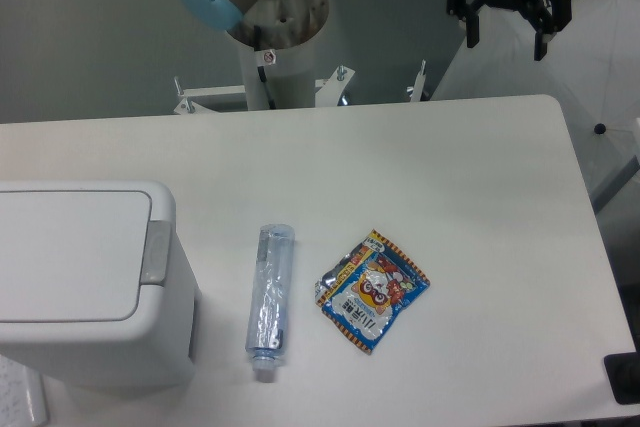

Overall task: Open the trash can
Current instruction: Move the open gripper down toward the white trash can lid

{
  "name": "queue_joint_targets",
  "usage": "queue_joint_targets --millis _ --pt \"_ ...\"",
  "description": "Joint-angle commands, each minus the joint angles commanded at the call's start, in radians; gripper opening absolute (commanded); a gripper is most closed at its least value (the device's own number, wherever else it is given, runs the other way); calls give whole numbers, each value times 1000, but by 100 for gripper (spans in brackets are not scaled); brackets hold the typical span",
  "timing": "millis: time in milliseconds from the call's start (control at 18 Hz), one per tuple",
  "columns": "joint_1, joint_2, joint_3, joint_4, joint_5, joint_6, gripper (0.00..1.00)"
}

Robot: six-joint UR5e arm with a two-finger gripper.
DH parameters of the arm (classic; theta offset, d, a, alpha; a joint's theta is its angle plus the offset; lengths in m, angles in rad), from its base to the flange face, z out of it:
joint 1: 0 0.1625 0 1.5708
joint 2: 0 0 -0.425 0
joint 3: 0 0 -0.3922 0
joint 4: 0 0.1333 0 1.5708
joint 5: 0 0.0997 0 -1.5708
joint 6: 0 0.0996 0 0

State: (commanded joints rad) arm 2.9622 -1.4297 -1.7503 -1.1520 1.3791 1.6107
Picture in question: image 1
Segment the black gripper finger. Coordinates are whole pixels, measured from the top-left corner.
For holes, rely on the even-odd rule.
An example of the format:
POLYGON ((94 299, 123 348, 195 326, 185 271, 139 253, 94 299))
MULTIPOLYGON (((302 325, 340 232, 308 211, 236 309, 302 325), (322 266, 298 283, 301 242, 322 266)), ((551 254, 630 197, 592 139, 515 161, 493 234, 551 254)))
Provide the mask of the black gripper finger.
POLYGON ((535 31, 534 60, 541 61, 550 40, 572 20, 572 0, 522 0, 521 16, 535 31))
POLYGON ((447 0, 447 13, 457 17, 464 24, 468 48, 474 48, 480 40, 478 10, 481 6, 477 1, 469 4, 467 0, 447 0))

